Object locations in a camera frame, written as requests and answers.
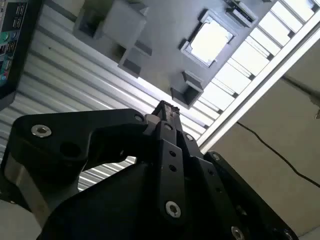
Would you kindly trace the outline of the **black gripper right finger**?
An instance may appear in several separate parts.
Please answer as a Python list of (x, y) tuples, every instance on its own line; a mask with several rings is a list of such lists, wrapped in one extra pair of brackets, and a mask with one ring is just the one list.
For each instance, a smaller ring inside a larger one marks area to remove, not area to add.
[(214, 151), (202, 154), (183, 132), (179, 108), (171, 107), (183, 153), (187, 222), (174, 240), (296, 240), (295, 232)]

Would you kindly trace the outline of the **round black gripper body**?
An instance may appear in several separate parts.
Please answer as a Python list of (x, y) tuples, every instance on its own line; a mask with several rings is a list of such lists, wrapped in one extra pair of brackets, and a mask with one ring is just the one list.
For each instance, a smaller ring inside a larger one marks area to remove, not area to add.
[(76, 194), (41, 240), (224, 240), (226, 224), (198, 175), (178, 163), (132, 165)]

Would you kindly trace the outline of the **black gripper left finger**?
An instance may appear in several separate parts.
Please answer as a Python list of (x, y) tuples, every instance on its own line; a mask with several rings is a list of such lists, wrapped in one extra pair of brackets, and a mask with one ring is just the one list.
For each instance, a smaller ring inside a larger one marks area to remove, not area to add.
[(6, 189), (45, 225), (62, 203), (130, 166), (183, 167), (171, 108), (161, 102), (148, 116), (114, 109), (19, 117), (0, 167)]

